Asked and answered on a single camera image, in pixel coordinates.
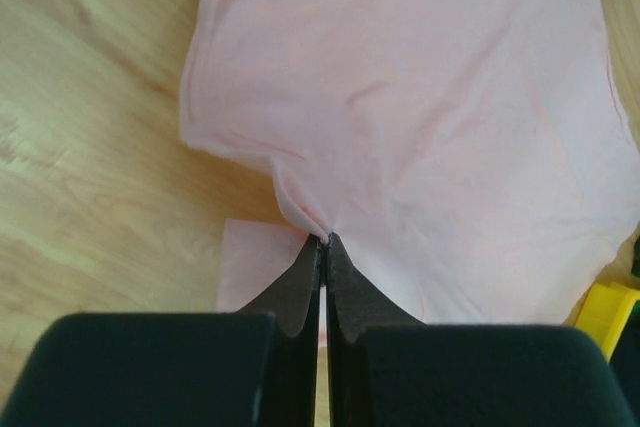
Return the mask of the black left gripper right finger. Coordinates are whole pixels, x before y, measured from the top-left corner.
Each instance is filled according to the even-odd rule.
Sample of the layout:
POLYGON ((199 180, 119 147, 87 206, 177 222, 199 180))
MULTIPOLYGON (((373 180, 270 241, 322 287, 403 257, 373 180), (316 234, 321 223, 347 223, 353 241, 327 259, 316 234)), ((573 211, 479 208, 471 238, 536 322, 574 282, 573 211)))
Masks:
POLYGON ((329 238, 330 419, 335 426, 632 426, 600 349, 545 325, 426 325, 329 238))

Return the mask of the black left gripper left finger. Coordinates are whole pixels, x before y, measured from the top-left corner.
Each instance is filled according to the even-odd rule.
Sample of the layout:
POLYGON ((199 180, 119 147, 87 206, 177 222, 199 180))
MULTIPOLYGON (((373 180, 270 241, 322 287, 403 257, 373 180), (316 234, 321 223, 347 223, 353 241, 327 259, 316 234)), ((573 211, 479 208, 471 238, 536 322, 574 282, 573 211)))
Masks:
POLYGON ((310 426, 320 242, 234 313, 78 313, 40 337, 5 426, 310 426))

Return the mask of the pink t shirt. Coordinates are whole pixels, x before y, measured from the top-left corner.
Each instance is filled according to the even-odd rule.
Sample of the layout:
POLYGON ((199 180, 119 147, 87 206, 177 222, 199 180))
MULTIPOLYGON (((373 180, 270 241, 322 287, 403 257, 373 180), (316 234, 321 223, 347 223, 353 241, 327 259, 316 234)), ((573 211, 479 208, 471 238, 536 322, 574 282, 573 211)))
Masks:
POLYGON ((639 221, 600 0, 200 0, 180 127, 426 323, 561 322, 639 221))

